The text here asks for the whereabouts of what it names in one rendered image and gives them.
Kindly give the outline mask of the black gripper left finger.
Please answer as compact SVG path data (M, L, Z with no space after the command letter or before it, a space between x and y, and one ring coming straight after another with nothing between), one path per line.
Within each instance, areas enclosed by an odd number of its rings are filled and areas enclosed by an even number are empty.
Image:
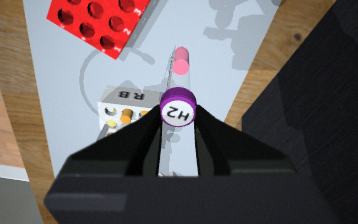
M158 176L161 144L161 108L156 105L135 122L69 155L57 176L64 173Z

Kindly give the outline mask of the white tube rack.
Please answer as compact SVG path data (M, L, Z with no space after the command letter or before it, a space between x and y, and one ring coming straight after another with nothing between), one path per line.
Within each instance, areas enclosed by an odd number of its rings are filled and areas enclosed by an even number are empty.
M131 123L138 120L141 111L150 111L159 105L160 92L109 86L98 101L100 129L106 121L114 120L117 124L123 109L131 109L134 113ZM114 108L113 108L114 107ZM112 112L113 110L117 112Z

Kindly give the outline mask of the red tube rack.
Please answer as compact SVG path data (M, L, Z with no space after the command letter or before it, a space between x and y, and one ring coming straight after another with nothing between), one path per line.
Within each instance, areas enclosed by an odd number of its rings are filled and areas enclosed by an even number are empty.
M117 59L150 1L52 0L46 19Z

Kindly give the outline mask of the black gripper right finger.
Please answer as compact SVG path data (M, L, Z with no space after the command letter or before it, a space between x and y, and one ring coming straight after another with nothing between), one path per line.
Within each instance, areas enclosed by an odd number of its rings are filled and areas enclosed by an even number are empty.
M288 155L220 121L199 104L194 137L198 176L299 175Z

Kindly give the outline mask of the light grey bench mat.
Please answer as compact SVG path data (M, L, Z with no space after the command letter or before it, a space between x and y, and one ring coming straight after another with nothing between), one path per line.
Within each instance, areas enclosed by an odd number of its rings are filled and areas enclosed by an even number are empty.
M23 0L56 178L67 157L96 142L107 87L167 89L172 53L190 57L190 91L224 122L282 0L151 0L115 60L49 21L52 0ZM162 122L159 172L198 176L194 121Z

